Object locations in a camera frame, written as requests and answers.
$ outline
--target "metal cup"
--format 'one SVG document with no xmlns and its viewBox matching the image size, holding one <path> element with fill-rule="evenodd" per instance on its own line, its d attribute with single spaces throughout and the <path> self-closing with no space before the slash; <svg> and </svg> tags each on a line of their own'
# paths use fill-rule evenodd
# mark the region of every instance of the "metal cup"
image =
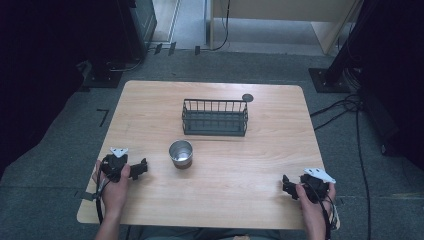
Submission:
<svg viewBox="0 0 424 240">
<path fill-rule="evenodd" d="M 176 168 L 189 168 L 193 160 L 193 147 L 186 140 L 177 140 L 169 147 L 169 156 Z"/>
</svg>

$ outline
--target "wire basket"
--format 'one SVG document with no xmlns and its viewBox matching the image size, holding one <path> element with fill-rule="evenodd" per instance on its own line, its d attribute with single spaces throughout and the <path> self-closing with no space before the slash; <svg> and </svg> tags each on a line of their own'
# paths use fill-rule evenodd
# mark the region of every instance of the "wire basket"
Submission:
<svg viewBox="0 0 424 240">
<path fill-rule="evenodd" d="M 184 99 L 182 119 L 185 135 L 244 136 L 247 102 Z"/>
</svg>

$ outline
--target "human hand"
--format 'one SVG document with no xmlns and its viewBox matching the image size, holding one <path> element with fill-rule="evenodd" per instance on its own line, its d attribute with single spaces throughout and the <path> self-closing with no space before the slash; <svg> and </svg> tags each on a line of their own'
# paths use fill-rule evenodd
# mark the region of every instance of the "human hand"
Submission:
<svg viewBox="0 0 424 240">
<path fill-rule="evenodd" d="M 96 162 L 96 171 L 93 173 L 91 178 L 94 180 L 94 182 L 97 183 L 97 173 L 99 171 L 101 165 L 101 161 L 97 160 Z M 125 206 L 125 203 L 127 201 L 127 192 L 128 192 L 128 183 L 130 176 L 131 168 L 128 164 L 125 164 L 125 166 L 121 170 L 121 179 L 119 182 L 109 182 L 107 185 L 104 186 L 104 190 L 102 193 L 102 200 L 105 205 L 105 218 L 106 217 L 113 217 L 113 218 L 120 218 L 122 215 L 122 210 Z M 100 182 L 105 179 L 106 176 L 102 172 L 100 175 Z"/>
<path fill-rule="evenodd" d="M 300 205 L 303 214 L 303 221 L 306 227 L 306 234 L 309 240 L 323 240 L 325 239 L 326 223 L 324 220 L 322 207 L 319 203 L 312 203 L 306 195 L 305 189 L 302 185 L 296 184 L 296 192 L 299 196 Z M 333 202 L 336 198 L 336 188 L 334 183 L 329 184 L 329 192 L 327 198 Z M 331 203 L 328 201 L 322 202 L 328 216 L 331 214 Z"/>
</svg>

